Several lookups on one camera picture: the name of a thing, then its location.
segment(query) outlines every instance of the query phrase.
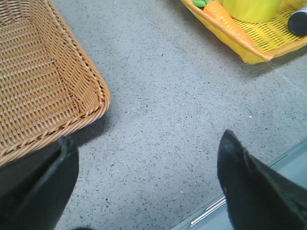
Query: gray floor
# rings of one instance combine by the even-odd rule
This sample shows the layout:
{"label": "gray floor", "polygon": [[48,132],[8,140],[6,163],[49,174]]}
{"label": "gray floor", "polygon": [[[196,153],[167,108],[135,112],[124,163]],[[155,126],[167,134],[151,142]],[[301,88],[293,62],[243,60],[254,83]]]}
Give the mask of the gray floor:
{"label": "gray floor", "polygon": [[226,128],[264,162],[307,137],[307,48],[250,66],[178,0],[55,3],[113,96],[73,135],[79,179],[57,230],[168,229],[221,194]]}

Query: yellow plastic basket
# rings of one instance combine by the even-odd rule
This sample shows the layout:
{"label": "yellow plastic basket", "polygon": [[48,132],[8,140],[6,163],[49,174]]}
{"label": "yellow plastic basket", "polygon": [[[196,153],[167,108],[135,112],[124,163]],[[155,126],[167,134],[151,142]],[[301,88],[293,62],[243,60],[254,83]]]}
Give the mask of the yellow plastic basket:
{"label": "yellow plastic basket", "polygon": [[267,23],[246,23],[235,20],[251,37],[254,44],[241,39],[218,20],[196,7],[192,0],[181,0],[186,7],[222,42],[238,53],[244,62],[255,64],[298,50],[307,45],[307,36],[292,34],[287,27],[290,15],[301,9],[307,0],[283,0],[277,15]]}

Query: woven basket rim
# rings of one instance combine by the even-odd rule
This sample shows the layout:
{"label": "woven basket rim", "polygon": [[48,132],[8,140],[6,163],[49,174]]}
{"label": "woven basket rim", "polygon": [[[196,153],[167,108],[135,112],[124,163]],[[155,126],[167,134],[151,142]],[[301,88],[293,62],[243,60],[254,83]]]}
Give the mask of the woven basket rim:
{"label": "woven basket rim", "polygon": [[82,112],[65,123],[48,128],[44,130],[43,133],[39,133],[31,138],[25,139],[22,142],[16,143],[13,146],[5,148],[0,152],[0,166],[31,151],[44,147],[62,135],[69,135],[72,132],[94,122],[95,120],[99,119],[106,112],[106,110],[108,110],[111,103],[111,94],[109,88],[97,70],[96,66],[94,65],[93,61],[87,55],[82,45],[73,34],[71,28],[67,25],[55,4],[51,0],[45,0],[45,2],[47,2],[49,8],[48,11],[50,11],[52,16],[55,18],[59,28],[61,29],[61,32],[65,32],[65,35],[68,37],[71,45],[78,50],[79,54],[81,54],[80,58],[92,73],[92,79],[98,83],[99,89],[97,89],[98,93],[96,96],[98,97],[99,103],[93,105],[94,109],[89,109],[88,111]]}

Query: black bottle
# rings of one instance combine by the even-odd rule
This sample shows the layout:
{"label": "black bottle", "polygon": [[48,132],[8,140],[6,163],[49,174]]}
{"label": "black bottle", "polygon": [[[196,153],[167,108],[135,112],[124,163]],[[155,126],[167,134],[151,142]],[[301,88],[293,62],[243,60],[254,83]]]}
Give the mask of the black bottle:
{"label": "black bottle", "polygon": [[294,12],[290,16],[288,28],[297,36],[307,35],[307,7]]}

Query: concrete floor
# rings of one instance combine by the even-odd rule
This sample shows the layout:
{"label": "concrete floor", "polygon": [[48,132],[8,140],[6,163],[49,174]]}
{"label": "concrete floor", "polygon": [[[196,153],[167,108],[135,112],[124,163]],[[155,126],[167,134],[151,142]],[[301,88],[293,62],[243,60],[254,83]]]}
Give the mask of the concrete floor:
{"label": "concrete floor", "polygon": [[178,0],[55,4],[113,96],[72,135],[80,173],[57,230],[166,230],[221,194],[226,128],[264,162],[307,137],[307,48],[250,66]]}

